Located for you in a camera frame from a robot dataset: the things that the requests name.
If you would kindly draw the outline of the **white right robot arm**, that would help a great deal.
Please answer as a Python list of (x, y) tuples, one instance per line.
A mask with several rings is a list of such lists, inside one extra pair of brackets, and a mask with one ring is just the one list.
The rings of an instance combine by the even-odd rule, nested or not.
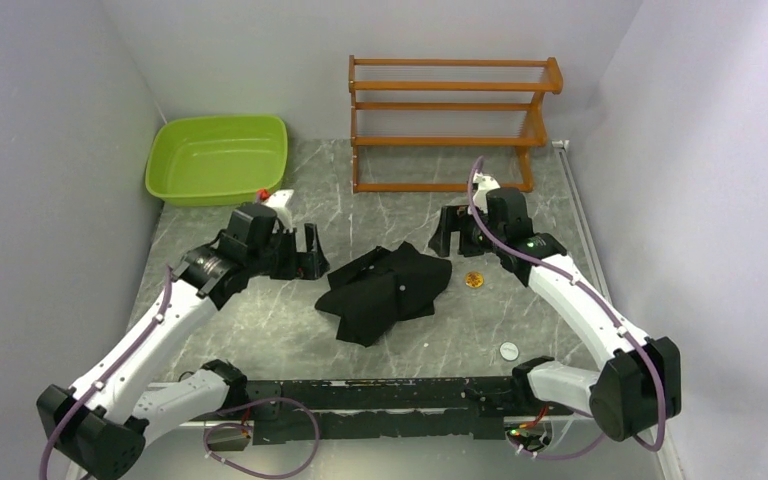
[(638, 439), (653, 428), (653, 444), (660, 445), (667, 420), (682, 409), (678, 346), (621, 315), (554, 236), (534, 229), (518, 190), (496, 188), (482, 196), (482, 202), (442, 207), (429, 248), (447, 257), (457, 234), (459, 255), (494, 254), (505, 271), (560, 315), (596, 365), (586, 370), (542, 356), (514, 367), (509, 391), (514, 409), (532, 415), (546, 404), (562, 405), (589, 415), (611, 440)]

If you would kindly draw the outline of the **black button shirt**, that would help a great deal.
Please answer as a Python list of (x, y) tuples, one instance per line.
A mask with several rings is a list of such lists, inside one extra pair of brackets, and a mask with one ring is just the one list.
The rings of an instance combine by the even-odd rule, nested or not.
[(336, 338), (374, 345), (396, 323), (430, 316), (451, 280), (452, 264), (404, 242), (377, 246), (327, 276), (329, 290), (314, 304), (339, 319)]

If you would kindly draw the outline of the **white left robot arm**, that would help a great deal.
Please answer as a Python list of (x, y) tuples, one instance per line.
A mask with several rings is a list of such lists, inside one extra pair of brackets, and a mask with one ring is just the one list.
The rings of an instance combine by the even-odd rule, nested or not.
[(235, 426), (242, 412), (272, 418), (287, 400), (257, 390), (223, 360), (160, 390), (150, 383), (163, 364), (253, 278), (316, 280), (328, 270), (316, 225), (303, 228), (305, 247), (289, 210), (274, 201), (246, 203), (209, 242), (167, 269), (153, 307), (119, 343), (68, 387), (51, 385), (38, 397), (46, 445), (38, 467), (46, 478), (60, 452), (95, 479), (118, 479), (144, 449), (179, 425), (208, 413)]

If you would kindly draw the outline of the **white round brooch back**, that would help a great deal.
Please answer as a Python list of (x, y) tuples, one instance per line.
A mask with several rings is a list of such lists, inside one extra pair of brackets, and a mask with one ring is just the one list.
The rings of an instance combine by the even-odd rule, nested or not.
[(506, 341), (499, 346), (499, 353), (503, 360), (513, 362), (519, 357), (519, 349), (516, 344)]

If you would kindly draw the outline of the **orange round brooch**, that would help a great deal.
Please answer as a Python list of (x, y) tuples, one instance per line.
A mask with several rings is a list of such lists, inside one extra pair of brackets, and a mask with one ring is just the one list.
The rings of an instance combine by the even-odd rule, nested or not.
[(481, 288), (485, 283), (484, 275), (477, 271), (470, 271), (464, 276), (464, 283), (473, 289)]

